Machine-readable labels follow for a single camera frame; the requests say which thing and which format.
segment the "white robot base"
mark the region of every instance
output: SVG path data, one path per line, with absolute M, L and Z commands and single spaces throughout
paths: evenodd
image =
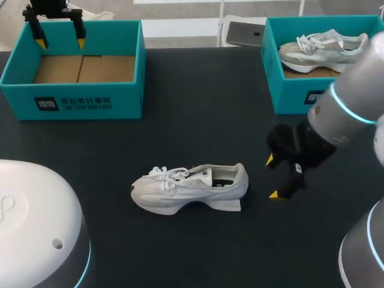
M 43 166 L 0 160 L 2 288 L 92 287 L 92 255 L 79 200 Z

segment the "shoe heel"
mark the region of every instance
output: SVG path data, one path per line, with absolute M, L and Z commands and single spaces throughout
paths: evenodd
M 205 201 L 209 207 L 222 211 L 241 211 L 240 199 L 236 200 L 212 200 Z

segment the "white sneaker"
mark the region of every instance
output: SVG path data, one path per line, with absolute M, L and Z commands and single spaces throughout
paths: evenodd
M 300 73 L 309 73 L 317 67 L 328 67 L 342 73 L 369 46 L 365 33 L 347 37 L 334 29 L 322 34 L 303 35 L 296 40 L 282 45 L 278 54 L 283 64 Z
M 185 204 L 200 201 L 223 211 L 240 211 L 240 198 L 248 188 L 244 166 L 201 165 L 187 170 L 153 168 L 132 184 L 131 197 L 141 208 L 173 215 Z

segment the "shoelace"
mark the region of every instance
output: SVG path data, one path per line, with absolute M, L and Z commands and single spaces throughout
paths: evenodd
M 152 177 L 156 180 L 163 181 L 161 190 L 165 191 L 176 188 L 176 185 L 185 186 L 185 178 L 189 175 L 187 171 L 186 168 L 175 168 L 167 171 L 166 167 L 161 169 L 159 167 L 154 167 L 148 175 L 144 175 L 143 177 Z
M 320 35 L 319 33 L 311 34 L 308 36 L 302 35 L 301 37 L 296 37 L 296 40 L 298 42 L 298 46 L 301 51 L 306 52 L 307 50 L 320 48 L 325 48 L 324 42 L 321 42 L 317 39 L 315 39 L 315 36 Z

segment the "black table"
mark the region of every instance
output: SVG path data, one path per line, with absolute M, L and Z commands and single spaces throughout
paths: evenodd
M 0 96 L 0 158 L 44 165 L 71 184 L 97 287 L 343 287 L 341 241 L 384 191 L 373 127 L 310 171 L 307 190 L 273 201 L 288 167 L 265 168 L 265 139 L 304 116 L 274 115 L 260 50 L 148 50 L 143 109 L 139 121 L 19 122 Z M 250 177 L 242 212 L 193 203 L 165 217 L 129 197 L 153 166 L 237 162 Z

